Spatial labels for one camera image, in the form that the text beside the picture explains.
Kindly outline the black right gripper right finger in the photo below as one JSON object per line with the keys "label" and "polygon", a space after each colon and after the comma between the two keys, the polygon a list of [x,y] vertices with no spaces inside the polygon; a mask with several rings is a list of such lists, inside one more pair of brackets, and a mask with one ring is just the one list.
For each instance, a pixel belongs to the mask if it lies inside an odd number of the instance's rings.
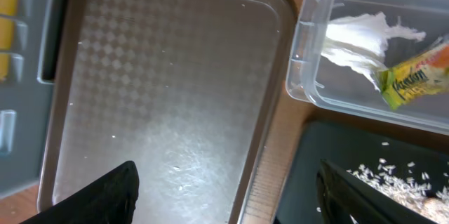
{"label": "black right gripper right finger", "polygon": [[325,159],[320,161],[316,189],[324,223],[433,223]]}

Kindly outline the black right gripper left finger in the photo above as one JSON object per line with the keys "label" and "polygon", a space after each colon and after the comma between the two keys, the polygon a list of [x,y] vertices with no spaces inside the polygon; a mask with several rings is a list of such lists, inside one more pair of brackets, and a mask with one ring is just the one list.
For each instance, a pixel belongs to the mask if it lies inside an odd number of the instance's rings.
{"label": "black right gripper left finger", "polygon": [[139,184],[135,163],[126,161],[22,224],[131,224]]}

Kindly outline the food scraps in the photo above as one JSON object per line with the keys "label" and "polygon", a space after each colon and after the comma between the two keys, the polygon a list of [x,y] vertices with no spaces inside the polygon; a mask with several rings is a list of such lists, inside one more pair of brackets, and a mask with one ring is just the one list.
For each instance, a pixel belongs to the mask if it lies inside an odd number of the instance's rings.
{"label": "food scraps", "polygon": [[400,205],[448,222],[448,156],[393,140],[340,143],[322,157]]}

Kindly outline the yellow orange snack wrapper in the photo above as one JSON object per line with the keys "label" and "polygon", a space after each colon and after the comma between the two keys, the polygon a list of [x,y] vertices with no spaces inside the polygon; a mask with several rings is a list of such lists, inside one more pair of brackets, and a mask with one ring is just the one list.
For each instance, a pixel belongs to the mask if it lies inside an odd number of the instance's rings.
{"label": "yellow orange snack wrapper", "polygon": [[375,75],[377,87],[395,110],[423,95],[448,91],[448,40],[439,39],[425,52]]}

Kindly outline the white tissue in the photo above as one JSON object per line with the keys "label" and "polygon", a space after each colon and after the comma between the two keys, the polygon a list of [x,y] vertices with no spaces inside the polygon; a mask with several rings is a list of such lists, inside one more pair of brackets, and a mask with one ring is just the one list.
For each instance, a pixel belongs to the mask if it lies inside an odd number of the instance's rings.
{"label": "white tissue", "polygon": [[388,40],[423,41],[426,35],[424,31],[403,26],[400,20],[389,25],[383,12],[346,16],[328,23],[321,55],[340,67],[350,67],[362,74],[378,91],[375,75],[387,68],[384,61]]}

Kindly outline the yellow plate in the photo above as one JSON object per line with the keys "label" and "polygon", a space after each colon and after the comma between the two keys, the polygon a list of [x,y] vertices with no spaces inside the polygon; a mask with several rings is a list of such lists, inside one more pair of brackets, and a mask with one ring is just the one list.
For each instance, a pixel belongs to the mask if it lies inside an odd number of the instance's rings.
{"label": "yellow plate", "polygon": [[[1,0],[1,14],[15,16],[18,8],[18,0]],[[14,23],[7,18],[1,18],[1,50],[9,50],[13,43]],[[1,53],[1,81],[8,76],[9,54]]]}

